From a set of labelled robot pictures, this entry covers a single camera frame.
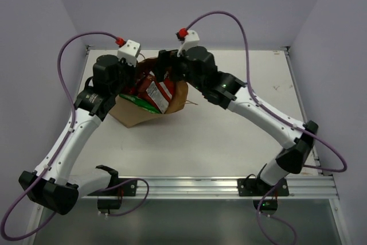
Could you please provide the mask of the red Doritos chip bag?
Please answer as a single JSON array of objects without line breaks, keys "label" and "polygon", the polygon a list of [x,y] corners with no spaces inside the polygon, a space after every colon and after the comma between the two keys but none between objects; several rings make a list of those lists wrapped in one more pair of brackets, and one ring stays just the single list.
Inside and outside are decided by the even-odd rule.
[{"label": "red Doritos chip bag", "polygon": [[154,73],[151,71],[150,74],[153,76],[151,84],[145,92],[137,94],[137,96],[146,100],[157,108],[161,114],[164,114],[175,93],[175,84],[170,79],[157,82]]}]

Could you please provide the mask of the brown paper bag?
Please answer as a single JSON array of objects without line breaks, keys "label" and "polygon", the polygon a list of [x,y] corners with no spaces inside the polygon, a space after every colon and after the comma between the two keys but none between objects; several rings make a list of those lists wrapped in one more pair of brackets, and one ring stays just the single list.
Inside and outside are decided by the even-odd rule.
[{"label": "brown paper bag", "polygon": [[[156,58],[145,59],[137,63],[136,69],[136,77],[139,73],[144,71],[145,69],[149,69],[153,72],[154,65],[156,63]],[[147,122],[152,119],[160,118],[169,114],[173,114],[175,112],[179,112],[188,104],[193,104],[192,101],[188,100],[189,87],[188,84],[184,81],[174,82],[175,84],[175,93],[173,98],[169,104],[167,111],[164,114],[152,114],[135,104],[129,102],[121,98],[120,94],[127,94],[127,90],[129,88],[125,88],[121,91],[121,93],[116,97],[115,106],[109,111],[109,114],[118,120],[121,124],[123,124],[127,128],[134,127],[140,123]]]}]

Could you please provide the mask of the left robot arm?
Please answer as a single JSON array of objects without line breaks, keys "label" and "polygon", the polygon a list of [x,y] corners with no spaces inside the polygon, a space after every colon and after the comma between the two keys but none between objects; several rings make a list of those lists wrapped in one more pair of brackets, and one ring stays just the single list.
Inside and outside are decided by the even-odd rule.
[{"label": "left robot arm", "polygon": [[93,75],[73,104],[69,122],[51,151],[32,172],[24,171],[19,184],[28,198],[60,215],[66,215],[77,200],[94,192],[112,195],[118,191],[118,172],[98,165],[89,174],[72,177],[71,170],[87,140],[116,104],[116,97],[134,85],[136,61],[102,55],[93,65]]}]

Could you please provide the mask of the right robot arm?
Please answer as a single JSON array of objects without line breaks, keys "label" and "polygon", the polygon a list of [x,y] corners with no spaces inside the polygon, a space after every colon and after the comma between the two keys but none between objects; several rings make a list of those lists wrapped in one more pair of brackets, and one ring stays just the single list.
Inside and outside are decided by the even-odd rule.
[{"label": "right robot arm", "polygon": [[280,153],[265,164],[256,177],[255,187],[260,194],[270,194],[281,179],[301,172],[314,146],[313,135],[318,130],[316,123],[303,123],[272,106],[266,107],[249,90],[248,83],[219,71],[214,55],[203,46],[182,52],[159,51],[154,67],[157,79],[164,77],[165,69],[171,70],[172,80],[187,82],[209,103],[244,117],[281,145]]}]

